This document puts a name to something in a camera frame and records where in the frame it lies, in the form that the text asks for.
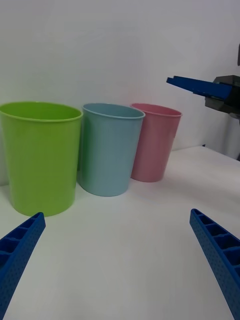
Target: green cup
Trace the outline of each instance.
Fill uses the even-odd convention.
[[[0,107],[13,207],[52,216],[74,202],[82,112],[47,102]]]

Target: white wall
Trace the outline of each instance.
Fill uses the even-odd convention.
[[[162,104],[184,114],[175,148],[218,140],[226,116],[166,79],[236,74],[239,12],[239,0],[1,0],[0,103]]]

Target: pink cup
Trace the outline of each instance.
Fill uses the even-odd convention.
[[[168,163],[182,113],[160,105],[133,103],[145,112],[131,178],[160,181]]]

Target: white surface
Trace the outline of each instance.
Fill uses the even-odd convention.
[[[161,104],[183,112],[175,149],[219,150],[225,114],[166,79],[237,74],[239,12],[239,0],[2,0],[0,104]]]
[[[0,237],[27,217],[0,188]],[[161,182],[117,197],[76,188],[44,230],[4,320],[231,320],[189,225],[198,208],[240,238],[240,163],[204,147],[172,152]]]

